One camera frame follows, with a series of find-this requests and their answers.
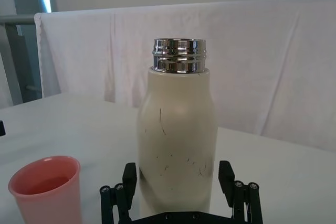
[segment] cream bottle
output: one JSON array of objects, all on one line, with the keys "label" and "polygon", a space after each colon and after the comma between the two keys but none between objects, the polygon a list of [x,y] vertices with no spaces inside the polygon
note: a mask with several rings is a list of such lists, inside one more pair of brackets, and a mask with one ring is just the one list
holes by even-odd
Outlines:
[{"label": "cream bottle", "polygon": [[156,39],[139,109],[141,216],[208,212],[217,139],[205,41]]}]

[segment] black object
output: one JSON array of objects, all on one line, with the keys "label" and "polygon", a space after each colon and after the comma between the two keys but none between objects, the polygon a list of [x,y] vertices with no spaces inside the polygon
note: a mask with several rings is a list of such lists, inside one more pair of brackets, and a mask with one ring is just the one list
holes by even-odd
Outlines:
[{"label": "black object", "polygon": [[[117,184],[114,188],[110,188],[109,186],[100,188],[102,224],[114,224],[113,206],[117,206],[118,208],[119,224],[263,224],[259,186],[256,183],[244,185],[241,181],[235,181],[235,174],[228,161],[221,161],[219,163],[218,179],[227,203],[233,210],[231,218],[203,212],[164,212],[132,221],[128,210],[131,209],[135,186],[137,184],[136,171],[135,163],[128,163],[126,164],[121,184]],[[244,204],[247,209],[247,221],[245,221]]]},{"label": "black object", "polygon": [[6,135],[4,122],[0,121],[0,136],[4,136],[4,135]]}]

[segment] metal frame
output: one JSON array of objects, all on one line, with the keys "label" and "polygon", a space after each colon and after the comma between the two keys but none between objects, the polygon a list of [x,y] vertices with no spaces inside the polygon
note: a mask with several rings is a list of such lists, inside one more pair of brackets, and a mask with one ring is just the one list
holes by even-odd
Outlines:
[{"label": "metal frame", "polygon": [[0,16],[0,25],[34,25],[34,14]]}]

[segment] scratch mark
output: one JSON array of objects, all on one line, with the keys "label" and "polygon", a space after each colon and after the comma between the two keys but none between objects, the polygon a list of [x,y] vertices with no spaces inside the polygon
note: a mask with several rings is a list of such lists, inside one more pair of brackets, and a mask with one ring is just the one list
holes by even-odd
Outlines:
[{"label": "scratch mark", "polygon": [[164,131],[164,128],[163,128],[162,123],[161,123],[161,108],[160,108],[159,121],[160,121],[160,125],[161,125],[161,128],[162,128],[162,132],[163,132],[163,134],[167,135],[166,132]]}]

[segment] stainless steel bottle neck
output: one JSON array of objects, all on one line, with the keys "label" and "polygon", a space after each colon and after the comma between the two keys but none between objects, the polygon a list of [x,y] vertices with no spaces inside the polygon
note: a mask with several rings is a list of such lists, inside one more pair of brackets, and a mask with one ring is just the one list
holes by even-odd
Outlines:
[{"label": "stainless steel bottle neck", "polygon": [[206,47],[202,39],[156,39],[153,70],[164,73],[205,71]]}]

